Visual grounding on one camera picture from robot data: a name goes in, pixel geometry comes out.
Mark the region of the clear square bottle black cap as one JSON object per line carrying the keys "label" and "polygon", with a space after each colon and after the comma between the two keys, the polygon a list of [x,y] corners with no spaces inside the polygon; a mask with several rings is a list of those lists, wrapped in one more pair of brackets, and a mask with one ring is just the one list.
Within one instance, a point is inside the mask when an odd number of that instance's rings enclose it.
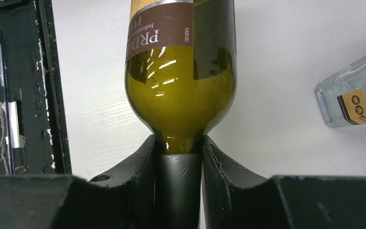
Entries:
{"label": "clear square bottle black cap", "polygon": [[366,124],[366,55],[319,82],[315,96],[329,127]]}

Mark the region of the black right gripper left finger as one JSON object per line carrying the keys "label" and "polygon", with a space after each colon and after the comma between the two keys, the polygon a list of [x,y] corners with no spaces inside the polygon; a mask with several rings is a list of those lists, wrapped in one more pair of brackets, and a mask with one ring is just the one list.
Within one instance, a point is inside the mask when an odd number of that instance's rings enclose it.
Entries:
{"label": "black right gripper left finger", "polygon": [[154,213],[150,135],[90,181],[71,175],[0,176],[0,229],[150,229]]}

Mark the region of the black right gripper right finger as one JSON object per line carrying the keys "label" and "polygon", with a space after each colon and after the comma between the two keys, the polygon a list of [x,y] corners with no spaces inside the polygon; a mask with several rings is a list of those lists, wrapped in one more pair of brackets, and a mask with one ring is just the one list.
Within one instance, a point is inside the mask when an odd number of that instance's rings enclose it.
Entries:
{"label": "black right gripper right finger", "polygon": [[262,177],[206,137],[203,202],[209,229],[366,229],[366,177]]}

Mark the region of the green wine bottle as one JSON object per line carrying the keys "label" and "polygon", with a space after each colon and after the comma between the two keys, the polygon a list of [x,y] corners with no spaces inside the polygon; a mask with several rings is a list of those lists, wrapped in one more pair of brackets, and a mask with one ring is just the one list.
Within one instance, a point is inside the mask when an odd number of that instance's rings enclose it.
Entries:
{"label": "green wine bottle", "polygon": [[232,0],[133,0],[128,101],[156,141],[156,229],[199,226],[203,142],[237,85]]}

